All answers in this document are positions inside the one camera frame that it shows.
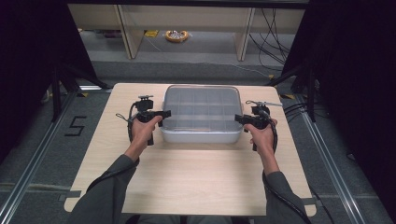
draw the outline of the wooden table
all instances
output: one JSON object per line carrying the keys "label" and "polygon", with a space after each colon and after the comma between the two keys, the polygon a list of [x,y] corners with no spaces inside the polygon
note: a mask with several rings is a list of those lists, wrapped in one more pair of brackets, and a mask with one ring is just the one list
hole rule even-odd
{"label": "wooden table", "polygon": [[[152,94],[153,110],[162,110],[169,84],[117,84],[108,99],[85,158],[71,188],[82,196],[90,183],[101,175],[129,146],[127,117],[138,95]],[[273,87],[235,86],[251,114],[246,100],[280,104]],[[278,120],[276,158],[293,191],[312,198],[306,183],[290,128],[281,106],[268,106]],[[136,214],[264,216],[266,200],[262,183],[262,163],[249,143],[251,135],[241,133],[234,144],[176,144],[163,141],[159,128],[154,145],[145,149],[126,192],[122,212]],[[64,209],[71,211],[79,198],[68,198]],[[314,205],[305,207],[316,213]]]}

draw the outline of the plastic container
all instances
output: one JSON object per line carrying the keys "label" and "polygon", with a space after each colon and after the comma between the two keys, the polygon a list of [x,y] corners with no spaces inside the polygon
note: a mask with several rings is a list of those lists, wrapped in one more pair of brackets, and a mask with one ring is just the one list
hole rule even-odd
{"label": "plastic container", "polygon": [[172,85],[165,93],[163,110],[172,117],[163,120],[163,139],[172,143],[234,143],[242,125],[239,91],[228,86]]}

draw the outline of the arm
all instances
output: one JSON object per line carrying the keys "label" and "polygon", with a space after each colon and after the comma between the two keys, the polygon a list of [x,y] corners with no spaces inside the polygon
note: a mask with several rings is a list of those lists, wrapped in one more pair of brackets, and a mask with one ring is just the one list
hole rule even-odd
{"label": "arm", "polygon": [[117,175],[97,182],[76,204],[67,223],[119,223],[120,213],[125,200],[125,191],[136,171],[139,156],[147,147],[155,124],[162,119],[157,116],[148,123],[134,120],[134,139],[118,159],[102,176],[123,171]]}
{"label": "arm", "polygon": [[246,124],[244,128],[250,131],[252,135],[250,144],[254,142],[257,145],[257,152],[262,159],[262,181],[264,185],[266,185],[267,216],[270,223],[305,223],[297,213],[281,202],[275,194],[268,189],[270,186],[283,198],[287,199],[305,213],[303,201],[292,192],[288,180],[277,165],[275,151],[273,149],[274,134],[271,130],[271,126],[268,125],[265,129],[259,130],[251,124]]}

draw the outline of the person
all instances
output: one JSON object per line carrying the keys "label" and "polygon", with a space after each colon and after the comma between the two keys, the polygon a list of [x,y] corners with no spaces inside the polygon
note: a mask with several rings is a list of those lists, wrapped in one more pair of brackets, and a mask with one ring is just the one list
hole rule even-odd
{"label": "person", "polygon": [[[120,155],[104,174],[93,181],[87,193],[77,202],[71,212],[67,223],[119,223],[120,214],[125,200],[125,192],[136,166],[139,156],[147,147],[155,129],[155,124],[162,120],[161,116],[154,117],[147,123],[134,119],[133,141],[123,155]],[[271,189],[286,198],[305,213],[302,200],[296,196],[283,173],[279,170],[273,149],[274,135],[270,125],[263,130],[258,130],[251,124],[244,125],[250,131],[252,138],[250,144],[257,145],[257,153],[262,159],[264,183],[271,185]],[[265,188],[267,198],[267,219],[270,223],[304,223],[304,221],[287,205],[282,203],[275,194]],[[138,223],[165,223],[165,216],[141,216]],[[176,216],[167,216],[166,222],[179,223]],[[188,223],[231,223],[229,217],[191,217]]]}

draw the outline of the wire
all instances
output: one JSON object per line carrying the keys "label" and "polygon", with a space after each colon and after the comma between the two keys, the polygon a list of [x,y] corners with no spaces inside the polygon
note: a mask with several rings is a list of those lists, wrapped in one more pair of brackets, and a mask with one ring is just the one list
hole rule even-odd
{"label": "wire", "polygon": [[[276,132],[276,126],[274,122],[269,119],[269,123],[271,124],[271,129],[273,131],[274,135],[274,144],[273,144],[273,149],[274,153],[276,151],[276,145],[277,145],[277,132]],[[262,180],[264,182],[264,186],[274,195],[276,196],[283,204],[288,206],[293,212],[295,212],[305,223],[310,224],[311,221],[309,220],[308,216],[304,211],[302,211],[299,207],[297,207],[294,203],[291,203],[288,199],[284,198],[282,195],[280,195],[275,189],[271,187],[271,185],[268,183],[265,173],[262,174]]]}
{"label": "wire", "polygon": [[309,189],[312,191],[312,193],[314,193],[315,197],[318,198],[318,200],[323,204],[323,209],[326,212],[327,216],[330,219],[330,222],[333,224],[334,220],[332,219],[332,215],[330,214],[329,210],[327,209],[327,207],[324,205],[323,201],[320,199],[319,195],[314,191],[314,189],[308,184]]}
{"label": "wire", "polygon": [[[282,55],[283,61],[285,61],[286,58],[287,58],[285,52],[286,52],[286,53],[289,53],[289,52],[290,52],[290,49],[286,48],[286,47],[285,47],[284,45],[282,45],[282,44],[280,43],[280,41],[279,41],[279,37],[278,37],[278,35],[277,35],[277,28],[276,28],[276,9],[275,9],[275,8],[272,9],[272,11],[273,11],[273,19],[272,19],[271,24],[270,24],[270,22],[268,21],[267,17],[265,16],[265,13],[264,13],[263,8],[261,8],[261,10],[262,10],[262,15],[264,16],[265,22],[266,22],[267,25],[268,25],[268,31],[269,31],[269,32],[268,32],[268,34],[267,34],[267,36],[266,36],[265,38],[262,37],[262,34],[260,34],[260,36],[262,37],[264,43],[266,43],[268,46],[270,46],[270,47],[272,47],[272,48],[274,48],[274,49],[278,49],[279,52],[280,52],[280,54]],[[270,44],[270,43],[268,43],[267,38],[268,38],[269,34],[271,34],[272,37],[274,38],[274,40],[276,41],[277,47],[276,47],[276,46],[273,46],[273,45]]]}

